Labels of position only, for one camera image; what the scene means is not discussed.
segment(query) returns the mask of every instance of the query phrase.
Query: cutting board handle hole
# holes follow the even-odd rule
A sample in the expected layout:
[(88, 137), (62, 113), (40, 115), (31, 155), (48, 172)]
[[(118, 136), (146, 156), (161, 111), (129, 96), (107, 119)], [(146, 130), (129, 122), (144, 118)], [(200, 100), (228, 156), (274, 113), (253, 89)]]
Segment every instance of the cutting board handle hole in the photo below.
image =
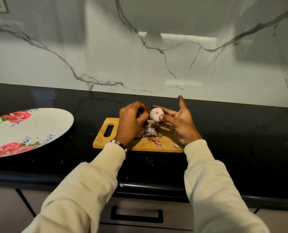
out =
[(109, 137), (112, 134), (113, 128), (114, 128), (113, 123), (110, 123), (109, 125), (107, 125), (106, 131), (104, 133), (104, 137)]

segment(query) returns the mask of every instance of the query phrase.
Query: person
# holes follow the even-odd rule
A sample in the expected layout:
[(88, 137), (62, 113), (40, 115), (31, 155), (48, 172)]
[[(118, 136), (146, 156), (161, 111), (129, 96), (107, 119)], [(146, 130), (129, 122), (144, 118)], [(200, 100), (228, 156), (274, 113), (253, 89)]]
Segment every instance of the person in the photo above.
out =
[[(225, 165), (214, 159), (183, 97), (178, 99), (179, 111), (160, 107), (164, 115), (159, 118), (185, 146), (188, 167), (184, 181), (194, 212), (194, 232), (268, 233), (263, 221), (247, 208)], [(137, 118), (140, 108), (143, 113)], [(115, 141), (127, 146), (142, 132), (148, 117), (149, 110), (141, 102), (122, 108)], [(121, 146), (107, 143), (91, 163), (79, 164), (66, 176), (23, 232), (97, 232), (101, 211), (118, 185), (118, 170), (125, 158)]]

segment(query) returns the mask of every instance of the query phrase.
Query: person's right hand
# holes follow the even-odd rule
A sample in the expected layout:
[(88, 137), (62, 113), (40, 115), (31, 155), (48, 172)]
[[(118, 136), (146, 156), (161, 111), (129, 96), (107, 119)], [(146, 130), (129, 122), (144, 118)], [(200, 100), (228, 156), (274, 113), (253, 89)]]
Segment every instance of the person's right hand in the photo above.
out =
[(159, 119), (186, 146), (195, 140), (202, 139), (202, 137), (192, 121), (191, 113), (187, 109), (182, 96), (178, 97), (178, 104), (180, 107), (178, 112), (157, 105), (153, 105), (152, 109), (161, 108), (163, 110), (164, 115), (161, 114)]

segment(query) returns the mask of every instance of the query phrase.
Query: person's left hand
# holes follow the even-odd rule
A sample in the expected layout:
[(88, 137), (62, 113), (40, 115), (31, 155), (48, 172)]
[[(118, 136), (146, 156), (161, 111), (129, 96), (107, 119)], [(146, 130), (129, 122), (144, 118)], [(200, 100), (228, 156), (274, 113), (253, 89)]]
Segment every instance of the person's left hand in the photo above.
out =
[[(143, 113), (137, 118), (137, 110), (142, 109)], [(115, 141), (127, 146), (135, 137), (142, 137), (143, 125), (149, 117), (148, 108), (141, 102), (136, 101), (119, 111), (119, 124)]]

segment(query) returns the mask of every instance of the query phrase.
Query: plate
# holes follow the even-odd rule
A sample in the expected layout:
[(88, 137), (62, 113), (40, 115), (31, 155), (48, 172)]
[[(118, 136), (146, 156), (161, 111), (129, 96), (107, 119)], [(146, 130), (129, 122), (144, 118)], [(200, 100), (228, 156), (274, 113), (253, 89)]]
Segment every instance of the plate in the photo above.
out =
[(0, 157), (20, 154), (46, 145), (64, 133), (74, 122), (62, 109), (39, 108), (0, 116)]

